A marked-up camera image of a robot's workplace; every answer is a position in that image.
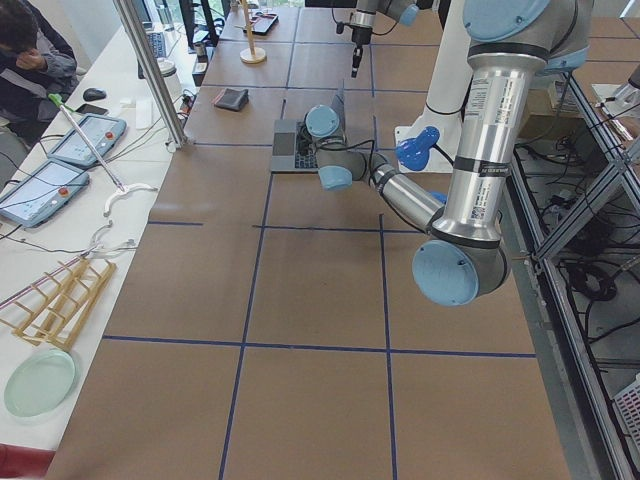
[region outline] green plate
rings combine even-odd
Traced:
[[[4,390],[7,410],[16,417],[33,417],[56,408],[73,387],[76,366],[62,350],[47,350],[20,365]]]

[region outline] round wooden base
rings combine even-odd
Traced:
[[[253,51],[254,53],[251,53],[250,48],[241,51],[240,60],[244,63],[260,63],[267,59],[267,52],[264,51],[264,48],[255,47]]]

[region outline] label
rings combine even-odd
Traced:
[[[487,214],[487,206],[489,205],[489,196],[491,195],[492,182],[482,182],[478,188],[476,199],[471,210],[472,220],[484,220]]]
[[[484,125],[515,127],[523,86],[522,78],[474,79],[469,90],[465,116],[475,116]]]
[[[482,119],[491,82],[487,78],[474,79],[469,90],[469,99],[465,108],[465,116],[477,116]]]

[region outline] hand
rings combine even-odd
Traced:
[[[31,48],[18,55],[18,58],[16,59],[16,67],[23,70],[46,70],[47,61],[42,55],[40,55],[38,50]]]

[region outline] wooden stand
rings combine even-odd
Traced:
[[[104,262],[101,271],[84,257],[61,263],[3,302],[0,323],[33,345],[47,342],[68,352],[116,268]]]
[[[240,52],[240,60],[244,63],[260,63],[267,59],[267,52],[263,48],[256,47],[253,40],[253,24],[249,17],[249,6],[247,0],[241,0],[242,9],[244,10],[244,23],[247,29],[247,39],[249,40],[249,48]]]

